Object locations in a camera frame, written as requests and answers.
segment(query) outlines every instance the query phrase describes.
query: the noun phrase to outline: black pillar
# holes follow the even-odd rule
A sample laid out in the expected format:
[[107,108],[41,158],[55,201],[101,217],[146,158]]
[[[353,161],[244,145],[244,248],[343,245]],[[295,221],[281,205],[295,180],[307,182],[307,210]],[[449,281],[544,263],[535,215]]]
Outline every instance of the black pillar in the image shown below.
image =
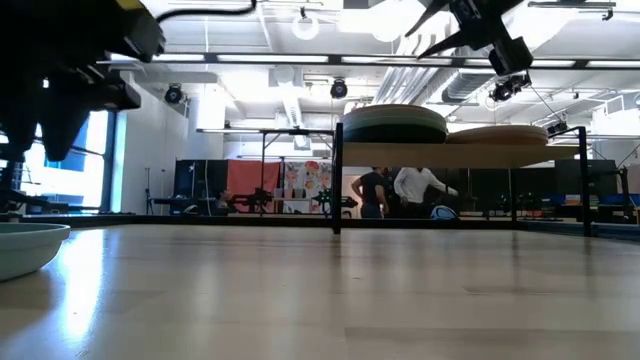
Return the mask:
[[334,234],[340,234],[342,221],[342,123],[336,124],[333,135],[333,174],[331,175],[333,199],[331,200],[331,223]]
[[518,191],[516,190],[516,172],[509,169],[509,191],[511,200],[511,226],[513,229],[518,227]]
[[591,236],[591,206],[589,194],[589,161],[587,159],[587,130],[578,127],[578,154],[580,155],[580,200],[584,236]]

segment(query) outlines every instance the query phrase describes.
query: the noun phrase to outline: bowl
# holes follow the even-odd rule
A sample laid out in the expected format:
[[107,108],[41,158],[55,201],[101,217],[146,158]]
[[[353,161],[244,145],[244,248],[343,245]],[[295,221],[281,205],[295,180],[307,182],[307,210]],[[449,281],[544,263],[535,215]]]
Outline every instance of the bowl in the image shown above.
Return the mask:
[[66,225],[0,223],[0,281],[45,266],[56,256],[69,232]]

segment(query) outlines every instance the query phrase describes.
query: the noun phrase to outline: poster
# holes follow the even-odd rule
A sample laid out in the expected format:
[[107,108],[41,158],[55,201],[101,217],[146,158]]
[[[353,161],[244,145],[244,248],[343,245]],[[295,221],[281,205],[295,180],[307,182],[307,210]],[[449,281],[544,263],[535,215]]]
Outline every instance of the poster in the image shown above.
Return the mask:
[[[285,163],[284,198],[311,199],[321,191],[330,188],[330,162],[304,161]],[[329,204],[325,205],[325,209],[329,210]],[[311,201],[311,206],[308,201],[285,201],[284,212],[322,214],[322,207],[315,200]]]

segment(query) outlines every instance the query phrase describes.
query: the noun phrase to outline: spotlight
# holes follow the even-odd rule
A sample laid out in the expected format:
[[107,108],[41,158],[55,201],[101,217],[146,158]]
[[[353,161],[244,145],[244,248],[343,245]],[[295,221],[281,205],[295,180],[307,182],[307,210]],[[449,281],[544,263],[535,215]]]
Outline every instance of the spotlight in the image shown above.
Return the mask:
[[558,121],[557,123],[547,127],[547,133],[549,135],[553,135],[567,129],[569,129],[569,126],[567,125],[566,121]]
[[489,97],[495,102],[507,101],[529,85],[531,85],[531,77],[528,72],[521,75],[512,75],[504,82],[497,82],[496,88],[489,94]]
[[331,85],[331,97],[334,99],[342,99],[347,96],[347,84],[344,83],[344,79],[334,79],[333,85]]
[[171,84],[169,85],[169,89],[164,94],[164,101],[169,104],[179,104],[182,101],[184,95],[182,94],[181,84]]

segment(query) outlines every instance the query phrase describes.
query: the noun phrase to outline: person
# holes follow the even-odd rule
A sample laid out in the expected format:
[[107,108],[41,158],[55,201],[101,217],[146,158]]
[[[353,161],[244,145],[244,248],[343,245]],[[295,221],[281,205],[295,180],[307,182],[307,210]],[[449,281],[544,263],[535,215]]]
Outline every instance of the person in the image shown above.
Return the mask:
[[384,168],[374,167],[373,171],[362,175],[351,184],[353,191],[362,199],[360,215],[363,219],[381,219],[380,205],[383,212],[389,213],[387,199],[384,196]]
[[425,218],[428,206],[424,204],[424,192],[431,185],[443,193],[458,196],[458,192],[447,187],[427,168],[402,168],[393,183],[393,189],[400,196],[404,218]]

